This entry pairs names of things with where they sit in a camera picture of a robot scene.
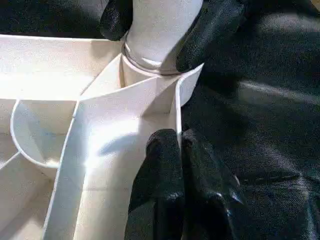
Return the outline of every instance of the black glove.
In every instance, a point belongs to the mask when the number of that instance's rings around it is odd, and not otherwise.
[[[146,157],[132,186],[126,240],[180,240],[185,193],[177,134],[151,135]]]

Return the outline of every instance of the gloved finger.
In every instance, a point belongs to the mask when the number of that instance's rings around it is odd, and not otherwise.
[[[132,20],[132,0],[110,0],[100,19],[100,32],[106,39],[119,41],[130,29]]]
[[[185,193],[176,132],[153,133],[145,155],[132,185],[124,239],[180,240]]]
[[[210,0],[177,55],[176,69],[186,72],[202,64],[238,30],[244,15],[240,0]]]
[[[182,135],[182,167],[188,239],[259,239],[238,179],[192,129]]]

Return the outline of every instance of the black cloth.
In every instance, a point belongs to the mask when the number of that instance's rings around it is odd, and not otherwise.
[[[320,239],[319,96],[213,82],[182,108],[184,129],[204,135],[239,179],[258,239]]]

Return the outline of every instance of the gloved hand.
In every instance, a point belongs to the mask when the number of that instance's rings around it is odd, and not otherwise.
[[[203,0],[110,0],[100,31],[112,41],[129,31],[126,53],[143,68],[186,72],[237,31],[248,1],[209,0],[201,10]]]

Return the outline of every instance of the black fabric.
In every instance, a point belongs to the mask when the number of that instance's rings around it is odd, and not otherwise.
[[[173,129],[156,131],[133,182],[125,239],[180,240],[184,204],[177,134]]]
[[[259,239],[236,177],[205,137],[182,135],[188,239]]]
[[[102,38],[99,22],[108,0],[0,1],[0,33]]]
[[[201,78],[182,108],[184,129],[204,135],[237,176],[258,239],[319,239],[319,95]]]
[[[320,17],[297,12],[254,16],[204,66],[211,78],[247,78],[320,93]]]
[[[133,20],[132,0],[110,0],[100,20],[100,31],[109,40],[119,41]]]

